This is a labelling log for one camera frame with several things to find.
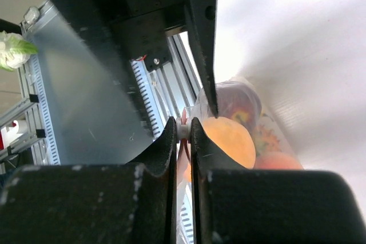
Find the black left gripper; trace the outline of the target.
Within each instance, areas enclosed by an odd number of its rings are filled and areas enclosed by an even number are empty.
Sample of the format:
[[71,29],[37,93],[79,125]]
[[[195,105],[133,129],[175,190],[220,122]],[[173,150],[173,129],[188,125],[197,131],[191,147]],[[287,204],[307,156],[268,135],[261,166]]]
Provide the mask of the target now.
[[212,114],[218,116],[213,72],[217,0],[51,0],[94,56],[122,82],[145,129],[152,112],[138,91],[132,63],[154,71],[171,62],[168,38],[185,25]]

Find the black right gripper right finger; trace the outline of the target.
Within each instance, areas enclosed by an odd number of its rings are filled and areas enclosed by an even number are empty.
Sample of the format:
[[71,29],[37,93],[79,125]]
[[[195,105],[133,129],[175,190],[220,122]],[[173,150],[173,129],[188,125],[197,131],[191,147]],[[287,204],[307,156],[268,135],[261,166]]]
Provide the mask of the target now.
[[364,243],[346,181],[318,170],[250,170],[191,124],[195,243]]

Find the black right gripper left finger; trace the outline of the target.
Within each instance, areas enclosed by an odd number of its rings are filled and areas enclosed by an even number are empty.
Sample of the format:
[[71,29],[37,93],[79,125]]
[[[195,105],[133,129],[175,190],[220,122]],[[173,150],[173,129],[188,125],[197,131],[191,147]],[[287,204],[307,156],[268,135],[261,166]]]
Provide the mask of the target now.
[[124,165],[21,167],[1,192],[1,242],[175,243],[176,127]]

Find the pink toy peach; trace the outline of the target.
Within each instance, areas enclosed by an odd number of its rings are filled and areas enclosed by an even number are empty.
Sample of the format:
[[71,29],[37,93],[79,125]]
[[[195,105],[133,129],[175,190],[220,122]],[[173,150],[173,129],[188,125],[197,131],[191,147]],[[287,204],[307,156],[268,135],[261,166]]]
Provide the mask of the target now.
[[248,169],[254,167],[256,149],[243,125],[225,117],[210,117],[203,120],[202,126],[208,138],[234,161]]
[[259,155],[256,158],[254,169],[303,170],[304,168],[292,155],[273,151]]

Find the orange toy pineapple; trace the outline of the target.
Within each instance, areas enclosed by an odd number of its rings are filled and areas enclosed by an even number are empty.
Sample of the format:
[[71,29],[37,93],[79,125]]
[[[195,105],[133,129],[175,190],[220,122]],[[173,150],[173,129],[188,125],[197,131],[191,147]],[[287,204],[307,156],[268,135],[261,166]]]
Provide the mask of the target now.
[[267,129],[264,125],[258,125],[255,127],[252,133],[252,139],[257,155],[282,151],[280,140],[274,130]]

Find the clear pink-dotted zip bag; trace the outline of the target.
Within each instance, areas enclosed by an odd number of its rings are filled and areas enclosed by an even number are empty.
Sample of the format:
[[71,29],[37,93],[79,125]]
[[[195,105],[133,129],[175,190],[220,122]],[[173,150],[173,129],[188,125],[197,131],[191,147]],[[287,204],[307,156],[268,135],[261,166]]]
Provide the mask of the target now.
[[177,120],[181,142],[177,162],[177,184],[189,183],[191,176],[190,124],[198,118],[205,134],[230,159],[247,169],[301,170],[283,132],[254,87],[234,77],[216,85],[218,117],[211,113],[201,90],[192,107],[184,108]]

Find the dark red toy apple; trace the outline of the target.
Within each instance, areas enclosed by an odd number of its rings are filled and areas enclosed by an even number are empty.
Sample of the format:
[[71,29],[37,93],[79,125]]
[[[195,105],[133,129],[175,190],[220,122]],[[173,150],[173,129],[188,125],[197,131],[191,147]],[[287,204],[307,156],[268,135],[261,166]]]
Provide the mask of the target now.
[[236,121],[251,133],[262,111],[254,90],[242,82],[225,81],[216,84],[216,93],[218,115]]

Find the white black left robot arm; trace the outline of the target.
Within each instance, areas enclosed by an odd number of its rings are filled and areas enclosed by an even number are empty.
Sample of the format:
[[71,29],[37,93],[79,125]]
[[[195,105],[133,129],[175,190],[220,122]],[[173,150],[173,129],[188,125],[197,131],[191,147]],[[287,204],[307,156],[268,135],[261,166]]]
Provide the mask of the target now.
[[217,0],[50,0],[103,68],[122,83],[142,121],[148,111],[132,61],[149,71],[170,60],[168,37],[187,32],[208,105],[218,114],[213,73]]

